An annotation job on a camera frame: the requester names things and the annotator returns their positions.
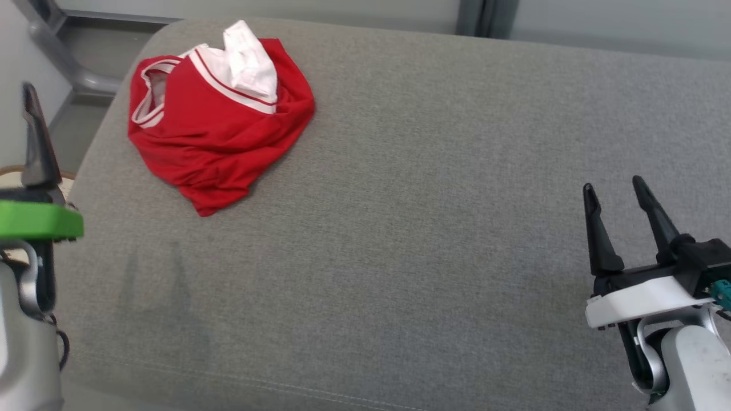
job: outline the gray couch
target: gray couch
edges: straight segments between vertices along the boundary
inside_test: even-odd
[[[71,195],[86,237],[57,252],[66,378],[191,411],[643,409],[618,333],[586,325],[581,187],[628,266],[656,252],[633,174],[680,230],[731,240],[731,64],[247,21],[315,117],[201,218],[128,141],[128,76]]]

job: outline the metal chair leg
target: metal chair leg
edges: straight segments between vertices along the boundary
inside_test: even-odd
[[[29,30],[33,41],[72,84],[74,90],[80,93],[117,94],[121,80],[96,74],[79,64],[64,43],[50,30],[48,24],[33,21]]]
[[[53,0],[44,1],[53,14],[62,15],[62,11]],[[15,4],[30,22],[29,33],[34,43],[71,83],[76,92],[109,97],[117,94],[121,79],[96,74],[82,66],[56,36],[56,32],[41,18],[29,0],[15,0]]]

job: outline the wall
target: wall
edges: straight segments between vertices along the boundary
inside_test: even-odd
[[[36,86],[46,121],[56,115],[71,86],[35,47],[28,35],[28,21],[7,0],[0,1],[0,47],[6,56],[0,62],[0,167],[6,167],[25,162],[20,83],[28,80]]]
[[[520,0],[510,39],[731,60],[731,1]]]
[[[459,0],[56,0],[65,10],[164,18],[247,16],[454,33]]]

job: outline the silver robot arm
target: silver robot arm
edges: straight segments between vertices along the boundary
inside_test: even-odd
[[[0,189],[0,410],[59,411],[69,340],[51,314],[53,245],[81,237],[83,219],[58,188],[61,171],[30,83],[23,84],[22,114],[28,123],[23,187]],[[27,263],[8,258],[8,249],[25,251]]]
[[[15,273],[0,262],[0,410],[63,407],[57,341],[54,324],[23,312]]]
[[[714,322],[715,313],[731,318],[724,314],[731,309],[731,249],[719,239],[697,243],[679,234],[644,180],[635,176],[632,183],[650,219],[658,263],[624,268],[594,188],[586,184],[589,260],[596,277],[588,325],[619,330],[633,386],[648,396],[647,410],[731,409],[731,354]],[[650,326],[660,329],[648,332]]]

